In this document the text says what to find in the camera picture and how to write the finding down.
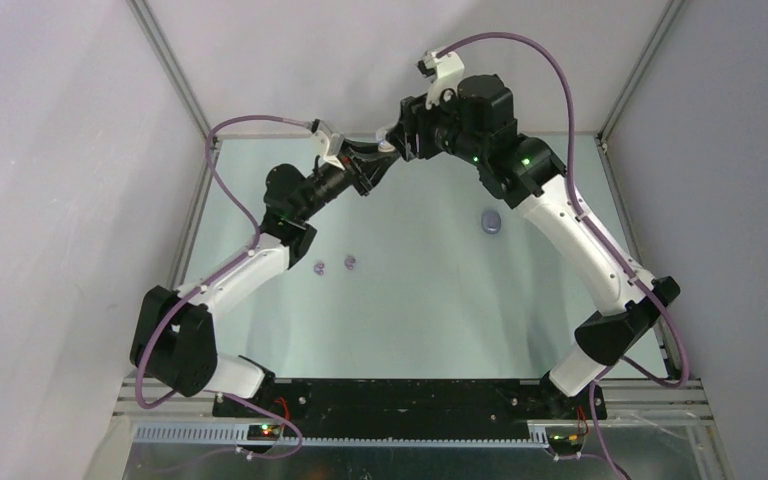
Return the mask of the white earbud charging case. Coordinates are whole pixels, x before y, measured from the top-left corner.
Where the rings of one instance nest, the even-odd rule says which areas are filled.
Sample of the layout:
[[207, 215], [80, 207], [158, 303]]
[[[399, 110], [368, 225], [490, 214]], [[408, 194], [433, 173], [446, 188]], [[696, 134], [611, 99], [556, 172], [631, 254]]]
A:
[[379, 152], [391, 153], [395, 151], [395, 147], [387, 140], [387, 133], [387, 128], [381, 128], [375, 132], [377, 150]]

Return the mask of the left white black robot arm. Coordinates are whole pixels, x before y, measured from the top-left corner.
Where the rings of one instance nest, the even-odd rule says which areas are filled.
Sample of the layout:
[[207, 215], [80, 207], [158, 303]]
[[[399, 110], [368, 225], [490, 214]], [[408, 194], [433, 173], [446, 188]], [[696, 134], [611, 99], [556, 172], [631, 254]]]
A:
[[271, 412], [272, 372], [219, 352], [218, 321], [307, 254], [317, 233], [309, 222], [315, 214], [349, 189], [368, 195], [399, 157], [384, 142], [345, 140], [318, 154], [309, 175], [291, 164], [273, 167], [265, 179], [265, 213], [251, 240], [206, 278], [145, 294], [130, 350], [139, 375], [185, 397], [202, 391], [236, 396], [252, 416]]

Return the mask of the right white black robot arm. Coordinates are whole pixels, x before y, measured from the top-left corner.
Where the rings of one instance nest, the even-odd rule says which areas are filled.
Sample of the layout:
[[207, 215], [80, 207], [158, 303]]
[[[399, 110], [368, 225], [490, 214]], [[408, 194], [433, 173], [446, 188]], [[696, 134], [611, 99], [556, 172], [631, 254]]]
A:
[[475, 166], [484, 188], [535, 225], [571, 262], [596, 308], [574, 332], [571, 350], [541, 382], [545, 411], [566, 418], [581, 392], [615, 366], [660, 318], [680, 288], [656, 278], [604, 231], [569, 169], [543, 140], [519, 132], [512, 91], [496, 75], [475, 75], [400, 102], [387, 141], [407, 160], [447, 153]]

